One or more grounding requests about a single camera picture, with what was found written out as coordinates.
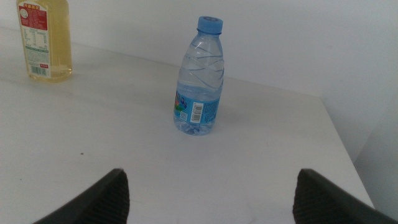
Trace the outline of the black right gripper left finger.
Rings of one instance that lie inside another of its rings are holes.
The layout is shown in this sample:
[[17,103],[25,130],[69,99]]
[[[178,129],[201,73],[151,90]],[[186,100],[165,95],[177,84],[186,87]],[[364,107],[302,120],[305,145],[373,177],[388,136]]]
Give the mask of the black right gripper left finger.
[[130,209],[129,185],[123,169],[113,169],[39,224],[126,224]]

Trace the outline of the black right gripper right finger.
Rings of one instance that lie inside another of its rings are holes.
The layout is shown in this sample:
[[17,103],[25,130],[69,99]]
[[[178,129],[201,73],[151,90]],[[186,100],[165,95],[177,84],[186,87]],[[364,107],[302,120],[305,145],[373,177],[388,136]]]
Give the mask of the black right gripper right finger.
[[313,169],[301,169],[292,213],[303,224],[397,224]]

